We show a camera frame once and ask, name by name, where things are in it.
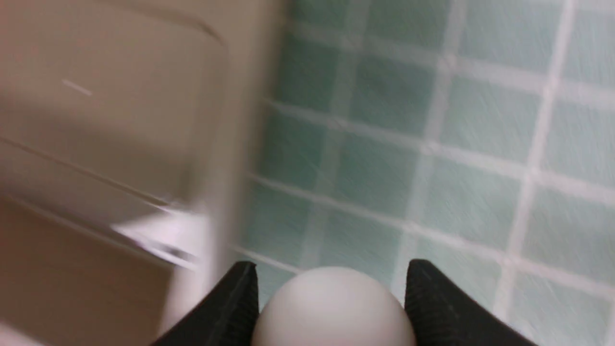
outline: bathroom tile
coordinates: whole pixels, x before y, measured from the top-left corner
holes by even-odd
[[[520,183],[476,168],[438,159],[422,224],[505,249]]]
[[[330,109],[338,51],[292,35],[282,51],[277,99],[315,111]]]
[[[255,185],[243,247],[289,265],[298,265],[310,202]]]
[[[412,258],[430,260],[480,305],[491,310],[501,269],[499,264],[461,252],[431,239],[416,238]]]
[[[409,149],[347,135],[333,197],[403,218],[417,160]]]
[[[450,0],[377,0],[370,7],[366,34],[440,49]]]
[[[519,275],[511,325],[540,346],[602,346],[610,303],[531,275]]]
[[[272,265],[242,255],[238,260],[249,260],[256,264],[258,275],[258,305],[262,310],[269,299],[295,274],[286,270],[273,267]]]
[[[563,75],[567,79],[615,87],[615,18],[580,10],[576,15]]]
[[[615,209],[539,190],[523,255],[547,265],[615,284]]]
[[[422,135],[435,72],[393,60],[363,57],[357,68],[351,119]]]
[[[525,162],[540,101],[538,95],[456,78],[440,141]]]
[[[331,211],[320,266],[350,267],[389,286],[395,268],[399,229],[340,211]]]
[[[563,102],[553,112],[542,167],[615,187],[615,112]]]
[[[530,0],[469,0],[460,54],[546,72],[561,4]]]
[[[302,22],[344,28],[346,9],[349,0],[295,0],[292,4],[292,17]]]
[[[267,121],[259,173],[312,190],[326,128],[274,112]]]

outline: black plastic claw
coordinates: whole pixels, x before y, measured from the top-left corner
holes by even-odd
[[[237,262],[209,295],[153,346],[248,346],[258,318],[256,265]]]
[[[404,309],[418,346],[535,346],[476,303],[428,260],[410,261]]]

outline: green tiled wall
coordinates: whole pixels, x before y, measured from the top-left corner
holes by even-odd
[[[545,346],[615,345],[615,2],[295,0],[245,235],[261,303],[411,258]]]

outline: egg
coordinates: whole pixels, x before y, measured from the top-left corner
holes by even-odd
[[[415,346],[399,301],[343,267],[306,271],[284,284],[256,321],[252,346]]]

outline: beige plastic surface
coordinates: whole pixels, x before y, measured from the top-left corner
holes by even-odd
[[[169,266],[3,199],[0,247],[0,323],[47,346],[148,345],[157,337]],[[0,345],[12,343],[0,334]]]
[[[137,194],[177,198],[195,140],[207,143],[220,114],[227,58],[203,28],[157,14],[3,1],[0,137]]]
[[[199,270],[192,273],[178,272],[175,268],[170,289],[167,291],[164,287],[167,296],[159,294],[158,289],[164,285],[160,281],[152,286],[145,285],[156,292],[153,295],[156,297],[156,311],[148,316],[154,316],[161,323],[156,332],[169,328],[194,306],[215,285],[236,256],[227,245],[237,238],[242,220],[241,209],[248,184],[245,171],[258,149],[260,111],[276,65],[284,4],[284,0],[0,0],[1,192],[8,191],[36,204],[40,202],[51,211],[59,209],[68,219],[76,217],[86,223],[102,225],[152,214],[158,210],[151,204],[163,203],[161,198],[185,194],[190,202],[189,209],[208,219],[204,232],[209,236],[207,244],[203,244],[208,253],[202,257],[207,262],[197,263]],[[62,20],[65,15],[70,20]],[[41,26],[45,22],[55,25],[59,31]],[[216,33],[214,36],[220,38],[221,44],[209,30]],[[67,51],[58,50],[55,43],[49,46],[53,59],[41,61],[37,58],[40,52],[36,42],[57,42],[62,41],[62,37],[79,42],[78,47],[68,44],[78,52],[79,59],[92,57],[92,60],[82,61],[69,54],[63,60],[62,55]],[[28,59],[20,60],[15,52],[21,52]],[[142,58],[146,62],[140,66]],[[188,65],[199,59],[202,62],[202,75],[198,79],[201,89],[196,95],[202,104],[187,103],[183,108],[171,106],[183,98],[194,101],[185,97],[194,95],[188,87],[192,84],[174,81],[184,76],[195,83],[197,74],[187,74],[196,70]],[[121,73],[96,73],[92,62],[103,64],[105,71],[114,70],[113,64],[121,65]],[[34,71],[46,79],[38,80],[24,64],[35,66]],[[66,70],[70,66],[79,68]],[[27,77],[21,82],[20,68]],[[159,70],[165,70],[162,76],[169,83],[158,84],[160,89],[149,89],[152,84],[146,81],[158,76],[150,72]],[[92,82],[97,78],[100,78],[99,82]],[[128,97],[127,88],[130,92],[147,92]],[[100,98],[101,92],[106,98],[97,99],[97,102],[102,103],[89,103],[96,97]],[[105,103],[111,100],[110,97],[118,103]],[[104,109],[113,111],[109,115],[101,112]],[[190,109],[197,109],[197,116],[193,115],[192,120],[188,114]],[[131,116],[116,113],[126,110],[130,110]],[[35,216],[20,214],[18,217]],[[4,222],[28,221],[4,219]],[[59,239],[54,238],[54,233],[61,234],[62,230],[56,227],[45,229],[48,232],[42,240],[47,239],[56,246],[63,242],[62,235]],[[5,230],[6,233],[2,234],[0,222],[0,237],[8,236],[15,248],[7,253],[7,259],[36,253],[30,248],[32,243],[27,236],[13,235],[12,229]],[[36,232],[30,234],[33,239],[37,238]],[[99,268],[90,262],[87,251],[80,250],[82,246],[78,241],[72,244],[75,245],[73,250],[81,257],[71,258],[76,259],[76,263],[83,261],[91,265],[93,273],[100,273],[101,280],[107,283],[109,277],[113,278],[114,284],[131,282],[132,276],[139,277],[139,272],[149,271],[152,264],[159,267],[167,278],[171,275],[168,266],[144,257],[127,256],[123,262],[113,260],[115,255],[111,255],[111,263],[105,262],[102,258],[107,256],[106,251],[115,253],[109,242],[105,246],[111,249],[101,247],[92,258],[101,262]],[[52,251],[51,256],[58,257],[68,267],[73,266],[62,259],[65,256],[61,252]],[[11,275],[14,283],[5,287],[13,290],[11,292],[18,292],[24,282],[50,280],[50,273],[44,270],[20,274],[20,270],[27,268],[19,262],[3,262],[0,264],[0,283],[3,277],[6,278],[1,272],[5,263],[6,273]],[[114,274],[113,268],[117,268],[117,273]],[[96,301],[79,293],[91,290],[95,300],[96,297],[106,297],[109,291],[100,289],[97,282],[90,279],[72,276],[65,281],[68,284],[52,286],[52,293],[46,295],[50,299],[49,305],[40,305],[45,313],[61,306],[62,302],[70,303],[74,309],[75,314],[66,322],[66,328],[57,332],[53,329],[57,324],[48,326],[42,318],[31,320],[20,315],[16,305],[18,300],[0,299],[0,305],[13,304],[11,311],[16,315],[11,315],[7,322],[33,337],[53,336],[58,345],[64,344],[60,341],[69,340],[68,327],[74,324],[83,330],[80,344],[96,344],[102,341],[99,331],[92,327],[94,324],[88,316],[83,320],[79,316],[86,314],[88,309],[104,310],[105,306],[97,306]],[[132,289],[121,286],[119,290],[128,296],[140,294],[138,285]],[[21,301],[28,301],[29,295],[35,296],[35,305],[42,303],[37,300],[37,295],[45,296],[40,288],[22,293]],[[71,294],[78,303],[69,299]],[[58,305],[52,303],[54,296],[60,299]],[[164,318],[160,318],[158,310],[161,305],[164,305]],[[30,312],[36,310],[33,305],[29,309]],[[3,316],[3,311],[8,310],[0,306],[0,320],[9,317]],[[148,320],[146,326],[130,323],[133,318],[141,318],[137,312],[116,318],[122,313],[120,308],[104,311],[100,319],[108,326],[121,323],[118,334],[129,336],[123,339],[128,341],[126,344],[145,344],[141,340],[151,338],[154,332],[150,324],[152,320]]]

